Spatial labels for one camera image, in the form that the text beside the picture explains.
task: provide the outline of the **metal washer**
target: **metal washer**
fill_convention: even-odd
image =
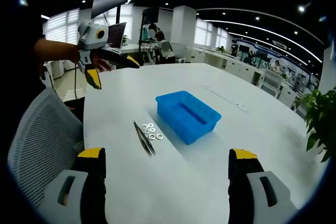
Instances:
[[[149,140],[155,140],[156,136],[154,134],[149,134],[148,139]]]
[[[156,138],[158,140],[162,140],[163,139],[163,135],[161,133],[159,133],[159,134],[156,135]]]

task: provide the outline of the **window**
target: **window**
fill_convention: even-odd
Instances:
[[[98,15],[95,18],[94,23],[111,26],[116,23],[115,21],[116,16],[117,16],[117,8],[113,8],[105,12],[105,17],[109,22],[108,24],[106,23],[104,14]],[[120,23],[126,22],[124,35],[126,35],[129,39],[132,39],[132,21],[133,21],[133,5],[132,4],[121,5]]]
[[[212,24],[201,19],[196,21],[195,44],[210,46],[211,43]]]
[[[79,9],[70,10],[50,18],[47,22],[46,39],[77,44]]]
[[[218,28],[217,30],[217,39],[216,39],[216,47],[221,47],[223,46],[226,48],[226,43],[227,43],[227,31]]]

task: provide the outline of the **mesh chair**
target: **mesh chair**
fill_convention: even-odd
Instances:
[[[23,115],[7,163],[34,207],[43,199],[47,184],[83,151],[82,128],[51,88],[39,94]]]
[[[281,82],[281,75],[271,70],[266,70],[261,89],[277,98],[280,92]]]

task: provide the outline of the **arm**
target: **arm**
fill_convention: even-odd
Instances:
[[[38,61],[71,60],[78,63],[79,51],[76,45],[39,39],[34,44],[34,53]]]
[[[70,60],[77,64],[80,56],[76,45],[46,39],[39,39],[36,41],[34,44],[34,54],[36,61],[39,62],[37,66],[39,72],[41,72],[41,67],[45,61]],[[109,71],[112,70],[112,68],[104,60],[100,59],[96,53],[91,54],[91,60],[95,67],[100,71],[103,71],[104,68]]]

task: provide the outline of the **white table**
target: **white table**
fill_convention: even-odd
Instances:
[[[263,90],[215,67],[145,66],[103,72],[100,80],[102,90],[87,86],[83,133],[86,148],[106,149],[109,223],[227,223],[231,148],[257,154],[263,168],[289,187],[298,208],[325,169],[326,164],[306,153],[302,118]],[[185,145],[156,113],[156,96],[180,90],[222,115],[214,132],[192,145]],[[246,112],[228,101],[243,104]],[[164,140],[152,142],[155,157],[142,149],[134,119],[153,122],[165,134]]]

